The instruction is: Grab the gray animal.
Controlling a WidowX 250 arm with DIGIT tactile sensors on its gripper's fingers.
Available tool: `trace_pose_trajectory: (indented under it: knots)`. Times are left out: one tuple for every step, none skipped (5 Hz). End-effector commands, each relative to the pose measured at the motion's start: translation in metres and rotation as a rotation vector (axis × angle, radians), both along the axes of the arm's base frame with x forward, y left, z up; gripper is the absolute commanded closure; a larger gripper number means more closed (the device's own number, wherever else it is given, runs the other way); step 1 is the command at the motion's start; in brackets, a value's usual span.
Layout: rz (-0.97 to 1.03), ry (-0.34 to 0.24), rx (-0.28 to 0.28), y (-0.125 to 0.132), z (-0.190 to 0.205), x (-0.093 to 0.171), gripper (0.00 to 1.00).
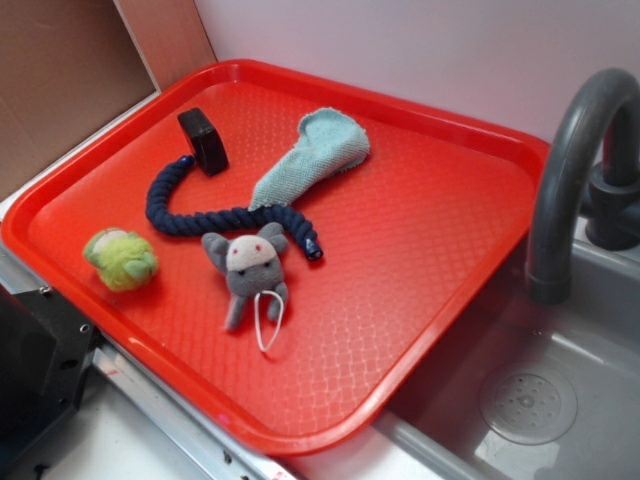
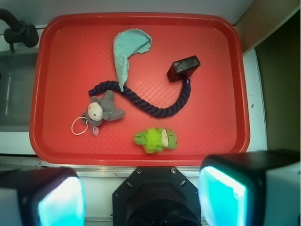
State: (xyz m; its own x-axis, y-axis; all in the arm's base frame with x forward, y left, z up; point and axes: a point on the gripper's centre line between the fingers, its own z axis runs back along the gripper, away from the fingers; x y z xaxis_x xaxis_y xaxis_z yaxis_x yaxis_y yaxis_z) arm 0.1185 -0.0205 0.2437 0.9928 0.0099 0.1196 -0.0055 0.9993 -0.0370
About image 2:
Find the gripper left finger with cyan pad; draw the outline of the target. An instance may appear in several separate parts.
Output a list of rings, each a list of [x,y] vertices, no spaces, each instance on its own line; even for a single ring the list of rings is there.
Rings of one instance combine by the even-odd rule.
[[[71,168],[2,170],[2,226],[82,226],[86,197],[83,182]]]

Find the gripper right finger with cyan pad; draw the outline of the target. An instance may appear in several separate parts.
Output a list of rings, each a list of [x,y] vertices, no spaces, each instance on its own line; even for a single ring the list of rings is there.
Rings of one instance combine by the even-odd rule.
[[[276,149],[207,156],[198,196],[211,226],[298,226],[301,154]]]

